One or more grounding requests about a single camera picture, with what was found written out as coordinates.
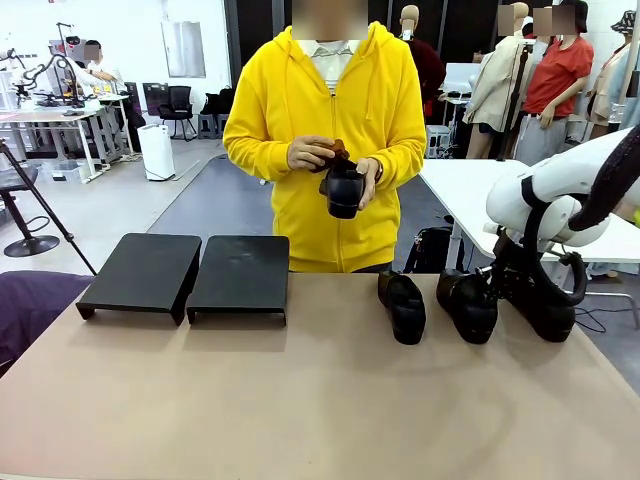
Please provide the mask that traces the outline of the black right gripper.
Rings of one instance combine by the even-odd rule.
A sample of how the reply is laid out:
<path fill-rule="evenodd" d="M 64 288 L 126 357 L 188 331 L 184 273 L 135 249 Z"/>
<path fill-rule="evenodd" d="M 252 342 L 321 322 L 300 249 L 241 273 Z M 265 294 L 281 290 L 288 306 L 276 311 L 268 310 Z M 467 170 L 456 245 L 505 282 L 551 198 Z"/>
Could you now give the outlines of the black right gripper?
<path fill-rule="evenodd" d="M 494 246 L 492 286 L 500 299 L 507 301 L 538 301 L 539 292 L 531 272 L 540 254 L 530 255 L 509 237 L 499 237 Z"/>

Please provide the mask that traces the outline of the black shiny leather shoe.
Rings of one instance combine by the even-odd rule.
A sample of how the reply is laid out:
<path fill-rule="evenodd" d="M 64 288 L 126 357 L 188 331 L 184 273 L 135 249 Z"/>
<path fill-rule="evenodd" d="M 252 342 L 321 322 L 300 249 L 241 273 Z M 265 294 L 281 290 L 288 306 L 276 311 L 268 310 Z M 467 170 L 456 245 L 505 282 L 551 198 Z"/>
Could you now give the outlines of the black shiny leather shoe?
<path fill-rule="evenodd" d="M 445 269 L 438 278 L 436 299 L 464 341 L 488 342 L 498 318 L 497 297 L 482 275 Z"/>
<path fill-rule="evenodd" d="M 573 306 L 553 304 L 534 284 L 522 279 L 506 282 L 501 294 L 543 340 L 563 343 L 569 337 L 576 320 Z"/>

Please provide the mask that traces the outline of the black leather loafer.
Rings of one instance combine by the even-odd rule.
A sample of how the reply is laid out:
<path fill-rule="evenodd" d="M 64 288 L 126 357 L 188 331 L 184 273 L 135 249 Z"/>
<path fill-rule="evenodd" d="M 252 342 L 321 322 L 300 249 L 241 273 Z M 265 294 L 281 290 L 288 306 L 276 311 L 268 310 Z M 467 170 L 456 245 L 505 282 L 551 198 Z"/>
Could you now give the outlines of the black leather loafer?
<path fill-rule="evenodd" d="M 393 271 L 380 272 L 377 293 L 390 315 L 395 340 L 404 345 L 419 344 L 426 326 L 426 309 L 413 280 Z"/>
<path fill-rule="evenodd" d="M 338 159 L 322 179 L 319 192 L 327 200 L 328 213 L 337 219 L 354 219 L 365 189 L 365 176 L 349 160 Z"/>

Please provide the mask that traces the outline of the brown polishing cloth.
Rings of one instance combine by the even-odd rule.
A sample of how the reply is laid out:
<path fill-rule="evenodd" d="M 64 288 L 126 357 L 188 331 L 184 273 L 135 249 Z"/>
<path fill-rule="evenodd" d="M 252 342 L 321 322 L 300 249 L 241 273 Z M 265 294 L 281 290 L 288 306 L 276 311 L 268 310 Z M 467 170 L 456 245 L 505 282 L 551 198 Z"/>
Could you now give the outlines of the brown polishing cloth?
<path fill-rule="evenodd" d="M 311 169 L 312 173 L 321 173 L 324 171 L 346 172 L 355 171 L 356 164 L 350 160 L 350 153 L 346 149 L 341 139 L 336 139 L 330 147 L 334 156 L 319 155 L 322 165 L 316 165 Z"/>

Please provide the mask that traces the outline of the person's right forearm yellow sleeve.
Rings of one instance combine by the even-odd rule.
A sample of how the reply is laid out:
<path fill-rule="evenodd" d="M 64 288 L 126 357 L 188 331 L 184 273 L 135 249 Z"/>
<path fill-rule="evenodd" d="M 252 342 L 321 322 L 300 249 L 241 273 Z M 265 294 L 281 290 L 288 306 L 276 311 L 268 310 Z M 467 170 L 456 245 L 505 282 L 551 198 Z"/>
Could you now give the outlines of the person's right forearm yellow sleeve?
<path fill-rule="evenodd" d="M 292 171 L 288 161 L 291 143 L 231 134 L 224 136 L 223 143 L 231 162 L 254 177 L 277 181 Z"/>

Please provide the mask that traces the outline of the person's left forearm yellow sleeve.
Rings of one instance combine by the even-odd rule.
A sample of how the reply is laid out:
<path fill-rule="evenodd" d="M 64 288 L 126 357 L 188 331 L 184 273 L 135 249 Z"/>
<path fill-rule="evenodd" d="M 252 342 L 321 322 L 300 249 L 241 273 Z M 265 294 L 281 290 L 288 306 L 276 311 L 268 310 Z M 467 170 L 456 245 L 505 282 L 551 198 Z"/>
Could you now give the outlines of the person's left forearm yellow sleeve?
<path fill-rule="evenodd" d="M 377 181 L 381 189 L 395 189 L 414 178 L 424 164 L 425 141 L 405 139 L 373 155 L 382 167 Z"/>

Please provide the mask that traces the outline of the black metal shoe stand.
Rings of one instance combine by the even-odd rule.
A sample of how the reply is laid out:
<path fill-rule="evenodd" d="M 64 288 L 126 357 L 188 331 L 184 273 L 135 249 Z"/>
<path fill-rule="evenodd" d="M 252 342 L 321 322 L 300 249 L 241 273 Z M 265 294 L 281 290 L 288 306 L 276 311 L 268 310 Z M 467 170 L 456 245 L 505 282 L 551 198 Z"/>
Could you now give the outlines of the black metal shoe stand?
<path fill-rule="evenodd" d="M 285 236 L 210 237 L 186 303 L 188 321 L 210 314 L 285 319 L 289 247 Z"/>
<path fill-rule="evenodd" d="M 76 303 L 98 310 L 168 314 L 181 325 L 199 272 L 202 240 L 192 235 L 128 233 Z"/>

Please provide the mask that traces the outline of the person's left hand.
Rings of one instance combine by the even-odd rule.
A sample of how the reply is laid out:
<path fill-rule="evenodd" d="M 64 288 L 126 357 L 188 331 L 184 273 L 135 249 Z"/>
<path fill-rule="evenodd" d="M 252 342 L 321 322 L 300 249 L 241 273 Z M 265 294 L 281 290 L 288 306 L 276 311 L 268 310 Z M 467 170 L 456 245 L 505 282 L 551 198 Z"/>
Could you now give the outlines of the person's left hand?
<path fill-rule="evenodd" d="M 376 173 L 376 159 L 375 158 L 361 158 L 356 165 L 356 171 L 363 176 L 364 190 L 359 202 L 359 210 L 364 210 L 368 204 L 373 200 L 376 191 L 375 173 Z"/>

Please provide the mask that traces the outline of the person's right hand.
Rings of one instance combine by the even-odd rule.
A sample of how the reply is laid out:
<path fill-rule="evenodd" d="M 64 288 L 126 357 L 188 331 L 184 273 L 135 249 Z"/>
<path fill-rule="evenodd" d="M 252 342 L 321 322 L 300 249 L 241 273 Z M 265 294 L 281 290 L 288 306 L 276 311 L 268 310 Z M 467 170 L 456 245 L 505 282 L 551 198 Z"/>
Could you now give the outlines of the person's right hand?
<path fill-rule="evenodd" d="M 334 140 L 315 135 L 298 136 L 290 144 L 287 162 L 291 170 L 314 170 L 334 157 Z"/>

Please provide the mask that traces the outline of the black backpack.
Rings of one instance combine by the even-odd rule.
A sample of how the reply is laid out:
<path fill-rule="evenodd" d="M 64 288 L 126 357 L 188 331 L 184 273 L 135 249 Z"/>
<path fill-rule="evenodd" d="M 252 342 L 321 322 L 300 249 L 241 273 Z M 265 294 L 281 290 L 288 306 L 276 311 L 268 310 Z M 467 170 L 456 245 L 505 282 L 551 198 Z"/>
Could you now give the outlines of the black backpack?
<path fill-rule="evenodd" d="M 451 226 L 424 228 L 414 238 L 403 272 L 439 274 L 445 269 Z"/>

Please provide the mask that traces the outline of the white storage box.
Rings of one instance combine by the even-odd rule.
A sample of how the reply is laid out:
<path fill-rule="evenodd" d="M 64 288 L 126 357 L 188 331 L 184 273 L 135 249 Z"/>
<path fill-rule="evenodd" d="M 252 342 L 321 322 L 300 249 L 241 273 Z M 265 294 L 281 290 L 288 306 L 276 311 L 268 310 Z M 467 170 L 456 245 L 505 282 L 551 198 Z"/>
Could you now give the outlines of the white storage box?
<path fill-rule="evenodd" d="M 452 157 L 451 129 L 444 125 L 427 125 L 426 159 L 449 159 Z"/>

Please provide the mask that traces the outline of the tall black tripod pole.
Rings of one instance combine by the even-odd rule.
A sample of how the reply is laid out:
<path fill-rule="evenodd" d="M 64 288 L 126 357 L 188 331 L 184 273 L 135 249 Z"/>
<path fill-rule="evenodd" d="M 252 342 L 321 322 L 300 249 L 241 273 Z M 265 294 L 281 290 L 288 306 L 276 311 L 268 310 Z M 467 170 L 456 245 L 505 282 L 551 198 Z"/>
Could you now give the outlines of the tall black tripod pole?
<path fill-rule="evenodd" d="M 515 110 L 520 97 L 520 90 L 521 90 L 521 85 L 524 77 L 524 70 L 527 65 L 529 55 L 533 51 L 533 44 L 528 39 L 524 39 L 520 41 L 519 45 L 522 47 L 522 51 L 519 57 L 518 70 L 517 70 L 517 75 L 514 82 L 514 87 L 509 98 L 509 108 L 507 110 L 503 138 L 502 138 L 500 149 L 498 151 L 498 155 L 496 158 L 496 160 L 499 162 L 505 161 L 508 136 L 512 128 L 512 123 L 515 116 Z"/>

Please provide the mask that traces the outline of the mannequin in beige jacket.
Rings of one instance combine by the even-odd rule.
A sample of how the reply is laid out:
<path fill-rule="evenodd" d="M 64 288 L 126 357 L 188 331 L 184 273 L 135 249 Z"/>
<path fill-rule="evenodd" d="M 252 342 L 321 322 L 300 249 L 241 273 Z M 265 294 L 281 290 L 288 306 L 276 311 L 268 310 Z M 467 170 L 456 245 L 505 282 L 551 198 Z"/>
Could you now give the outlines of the mannequin in beige jacket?
<path fill-rule="evenodd" d="M 511 97 L 517 90 L 520 57 L 525 48 L 522 26 L 529 15 L 524 2 L 506 5 L 504 38 L 485 55 L 475 80 L 463 122 L 471 126 L 467 159 L 489 157 L 495 140 L 503 140 L 513 122 L 508 122 Z"/>

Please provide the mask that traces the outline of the mannequin with patterned hat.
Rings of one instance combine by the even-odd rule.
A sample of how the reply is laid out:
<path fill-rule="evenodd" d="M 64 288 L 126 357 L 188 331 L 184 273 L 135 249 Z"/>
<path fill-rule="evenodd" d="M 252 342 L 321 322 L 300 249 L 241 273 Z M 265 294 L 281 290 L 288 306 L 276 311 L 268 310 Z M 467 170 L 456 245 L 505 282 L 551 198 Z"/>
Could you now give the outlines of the mannequin with patterned hat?
<path fill-rule="evenodd" d="M 611 30 L 624 37 L 603 64 L 589 92 L 587 114 L 592 123 L 591 139 L 640 126 L 640 34 L 633 39 L 636 12 L 627 10 Z"/>

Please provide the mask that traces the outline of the mannequin in dark red top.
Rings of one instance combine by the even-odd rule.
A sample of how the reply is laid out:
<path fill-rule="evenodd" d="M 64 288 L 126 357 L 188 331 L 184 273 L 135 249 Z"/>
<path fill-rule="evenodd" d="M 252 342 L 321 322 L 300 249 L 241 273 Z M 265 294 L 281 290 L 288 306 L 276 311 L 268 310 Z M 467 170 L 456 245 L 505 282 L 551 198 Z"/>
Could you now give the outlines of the mannequin in dark red top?
<path fill-rule="evenodd" d="M 400 39 L 408 44 L 414 60 L 421 90 L 423 115 L 426 120 L 433 116 L 434 103 L 446 76 L 446 69 L 431 45 L 415 36 L 419 23 L 419 8 L 406 5 L 401 10 Z"/>

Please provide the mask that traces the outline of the person in yellow hoodie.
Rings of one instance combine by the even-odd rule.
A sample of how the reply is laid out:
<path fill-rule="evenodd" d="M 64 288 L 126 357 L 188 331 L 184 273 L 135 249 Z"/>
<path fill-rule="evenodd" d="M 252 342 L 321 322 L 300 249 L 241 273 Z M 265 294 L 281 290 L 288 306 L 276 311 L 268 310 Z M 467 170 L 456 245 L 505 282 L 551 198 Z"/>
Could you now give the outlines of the person in yellow hoodie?
<path fill-rule="evenodd" d="M 242 69 L 226 134 L 292 143 L 341 139 L 350 160 L 405 139 L 427 143 L 408 45 L 368 18 L 368 0 L 291 0 L 292 23 Z M 272 187 L 273 231 L 289 239 L 294 272 L 377 273 L 395 257 L 398 190 L 381 189 L 354 219 L 328 213 L 326 174 L 292 170 Z"/>

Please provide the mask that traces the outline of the black bag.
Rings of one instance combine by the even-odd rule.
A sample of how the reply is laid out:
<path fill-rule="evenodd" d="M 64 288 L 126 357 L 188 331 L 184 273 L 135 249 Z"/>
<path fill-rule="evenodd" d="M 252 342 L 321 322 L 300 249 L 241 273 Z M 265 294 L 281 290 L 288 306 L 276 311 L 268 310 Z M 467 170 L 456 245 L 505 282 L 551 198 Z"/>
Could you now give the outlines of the black bag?
<path fill-rule="evenodd" d="M 227 87 L 219 93 L 206 93 L 201 115 L 228 115 L 234 101 L 235 90 Z"/>

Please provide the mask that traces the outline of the black office chair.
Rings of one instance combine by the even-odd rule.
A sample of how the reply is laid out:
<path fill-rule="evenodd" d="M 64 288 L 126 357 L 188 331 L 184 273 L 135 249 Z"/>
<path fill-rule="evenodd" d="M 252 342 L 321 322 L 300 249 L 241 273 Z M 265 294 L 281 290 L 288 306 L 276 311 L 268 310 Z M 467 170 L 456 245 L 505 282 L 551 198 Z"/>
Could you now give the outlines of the black office chair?
<path fill-rule="evenodd" d="M 186 142 L 197 137 L 197 131 L 192 123 L 193 104 L 191 103 L 190 95 L 190 86 L 169 86 L 167 89 L 167 101 L 158 107 L 162 123 L 166 121 L 174 122 L 174 134 L 171 139 L 176 138 L 178 127 L 181 127 L 183 139 Z"/>

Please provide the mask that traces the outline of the white air purifier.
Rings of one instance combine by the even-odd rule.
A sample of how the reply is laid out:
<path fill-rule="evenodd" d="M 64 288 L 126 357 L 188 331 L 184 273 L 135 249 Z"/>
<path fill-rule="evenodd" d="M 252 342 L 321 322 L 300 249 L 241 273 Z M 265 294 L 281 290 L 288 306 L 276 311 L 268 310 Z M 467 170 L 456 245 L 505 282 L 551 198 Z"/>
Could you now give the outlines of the white air purifier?
<path fill-rule="evenodd" d="M 146 178 L 167 181 L 175 174 L 169 130 L 166 125 L 149 124 L 137 129 Z"/>

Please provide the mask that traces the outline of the seated person in white shirt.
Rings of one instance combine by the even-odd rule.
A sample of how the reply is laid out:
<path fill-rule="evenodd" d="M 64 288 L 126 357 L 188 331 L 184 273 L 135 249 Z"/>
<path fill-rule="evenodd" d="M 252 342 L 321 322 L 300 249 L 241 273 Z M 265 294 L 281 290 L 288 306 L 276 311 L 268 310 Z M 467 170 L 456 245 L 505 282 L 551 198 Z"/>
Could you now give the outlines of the seated person in white shirt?
<path fill-rule="evenodd" d="M 145 126 L 145 120 L 138 115 L 129 97 L 129 90 L 122 78 L 120 70 L 114 63 L 109 63 L 104 59 L 102 46 L 99 41 L 89 39 L 84 45 L 84 58 L 88 61 L 84 71 L 92 77 L 105 82 L 112 89 L 112 92 L 121 96 L 126 95 L 123 99 L 124 114 L 127 117 L 127 130 L 130 135 L 132 150 L 135 153 L 141 152 L 141 146 L 137 129 Z"/>

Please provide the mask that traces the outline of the clear plastic storage bin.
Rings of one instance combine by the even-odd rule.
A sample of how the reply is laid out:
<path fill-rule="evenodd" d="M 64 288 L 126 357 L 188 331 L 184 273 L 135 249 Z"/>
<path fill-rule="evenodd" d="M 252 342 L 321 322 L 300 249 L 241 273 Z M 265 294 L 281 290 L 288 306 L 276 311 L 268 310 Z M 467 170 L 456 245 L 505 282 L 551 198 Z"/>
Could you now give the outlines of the clear plastic storage bin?
<path fill-rule="evenodd" d="M 85 163 L 75 160 L 47 160 L 40 169 L 43 179 L 49 183 L 80 184 L 90 174 Z"/>

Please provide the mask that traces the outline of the purple cloth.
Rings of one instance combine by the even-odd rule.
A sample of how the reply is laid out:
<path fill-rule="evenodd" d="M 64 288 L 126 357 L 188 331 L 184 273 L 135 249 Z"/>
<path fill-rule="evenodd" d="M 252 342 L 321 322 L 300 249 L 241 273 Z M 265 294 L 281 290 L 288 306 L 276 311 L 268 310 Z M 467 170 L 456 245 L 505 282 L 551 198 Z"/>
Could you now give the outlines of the purple cloth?
<path fill-rule="evenodd" d="M 0 378 L 92 281 L 60 272 L 0 273 Z"/>

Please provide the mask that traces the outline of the light wooden work desk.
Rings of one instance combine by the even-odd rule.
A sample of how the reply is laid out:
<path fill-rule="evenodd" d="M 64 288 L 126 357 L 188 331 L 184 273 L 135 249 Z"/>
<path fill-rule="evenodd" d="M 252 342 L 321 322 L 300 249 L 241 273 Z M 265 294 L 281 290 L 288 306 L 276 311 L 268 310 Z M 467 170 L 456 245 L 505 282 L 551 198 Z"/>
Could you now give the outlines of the light wooden work desk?
<path fill-rule="evenodd" d="M 16 157 L 20 161 L 26 161 L 26 148 L 22 138 L 23 132 L 34 129 L 49 131 L 54 140 L 54 146 L 59 158 L 64 157 L 62 147 L 62 132 L 77 133 L 79 135 L 83 153 L 84 163 L 89 169 L 89 174 L 81 180 L 83 184 L 90 183 L 106 173 L 110 166 L 106 163 L 106 150 L 102 141 L 101 131 L 98 127 L 97 119 L 105 109 L 84 109 L 65 110 L 60 109 L 40 109 L 15 112 L 0 113 L 0 132 L 8 132 L 12 135 L 16 147 Z M 98 155 L 94 157 L 89 147 L 88 134 L 83 127 L 83 120 L 89 121 L 92 136 L 98 134 Z"/>

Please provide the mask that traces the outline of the black round-base stool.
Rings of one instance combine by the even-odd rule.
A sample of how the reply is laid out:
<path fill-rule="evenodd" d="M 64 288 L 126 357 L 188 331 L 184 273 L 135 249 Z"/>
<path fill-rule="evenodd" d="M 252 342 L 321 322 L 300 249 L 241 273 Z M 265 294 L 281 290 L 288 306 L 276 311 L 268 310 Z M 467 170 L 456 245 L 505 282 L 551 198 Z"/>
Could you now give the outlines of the black round-base stool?
<path fill-rule="evenodd" d="M 29 190 L 29 186 L 15 169 L 0 170 L 0 199 L 23 235 L 21 240 L 9 244 L 4 249 L 4 255 L 7 257 L 35 256 L 56 248 L 60 243 L 56 236 L 34 235 L 34 232 L 41 230 L 41 227 L 35 230 L 29 229 L 28 222 L 24 220 L 13 196 L 14 192 Z"/>

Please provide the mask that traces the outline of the grey wall panel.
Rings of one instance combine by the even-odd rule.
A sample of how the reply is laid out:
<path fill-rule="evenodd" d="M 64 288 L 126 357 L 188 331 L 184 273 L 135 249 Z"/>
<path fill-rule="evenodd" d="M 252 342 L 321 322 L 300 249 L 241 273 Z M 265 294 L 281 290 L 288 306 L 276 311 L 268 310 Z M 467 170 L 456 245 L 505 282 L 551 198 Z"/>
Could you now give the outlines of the grey wall panel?
<path fill-rule="evenodd" d="M 161 26 L 169 77 L 205 78 L 200 23 L 163 21 Z"/>

